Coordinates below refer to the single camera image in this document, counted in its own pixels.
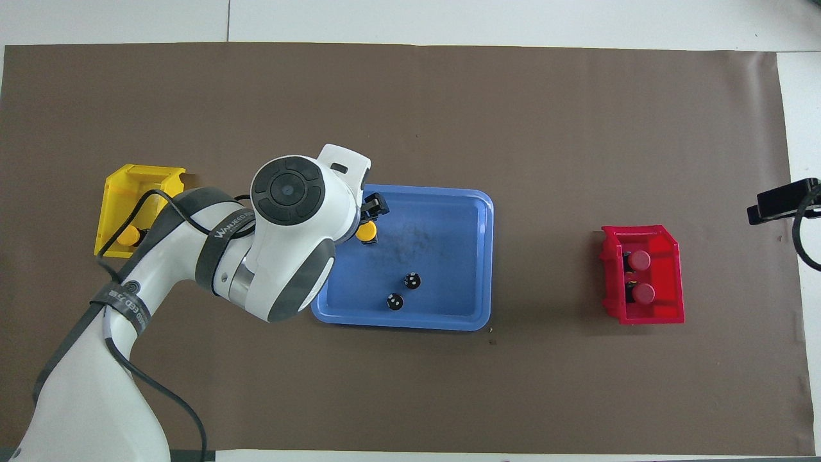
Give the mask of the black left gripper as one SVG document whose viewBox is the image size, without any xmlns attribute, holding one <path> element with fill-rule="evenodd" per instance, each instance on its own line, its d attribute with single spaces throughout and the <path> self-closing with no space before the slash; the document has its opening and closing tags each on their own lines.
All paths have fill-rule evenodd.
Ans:
<svg viewBox="0 0 821 462">
<path fill-rule="evenodd" d="M 378 219 L 379 216 L 390 213 L 387 200 L 379 192 L 369 194 L 364 197 L 364 202 L 360 208 L 360 219 L 358 226 L 362 226 L 373 219 Z"/>
</svg>

